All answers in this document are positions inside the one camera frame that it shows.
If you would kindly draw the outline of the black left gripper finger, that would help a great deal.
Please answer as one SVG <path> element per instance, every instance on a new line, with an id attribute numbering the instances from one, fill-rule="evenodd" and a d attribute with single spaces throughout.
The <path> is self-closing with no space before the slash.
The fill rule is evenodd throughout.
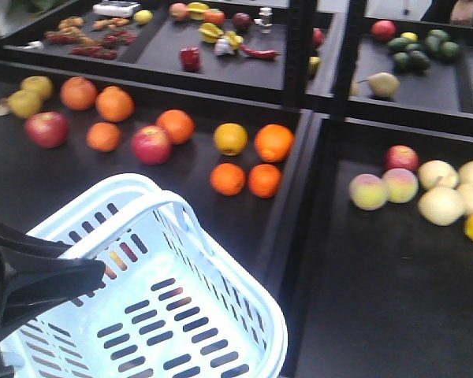
<path id="1" fill-rule="evenodd" d="M 94 259 L 19 258 L 3 270 L 0 338 L 38 315 L 99 288 L 106 270 Z"/>
<path id="2" fill-rule="evenodd" d="M 60 241 L 53 242 L 24 234 L 2 222 L 0 222 L 0 246 L 41 258 L 58 258 L 71 247 Z"/>

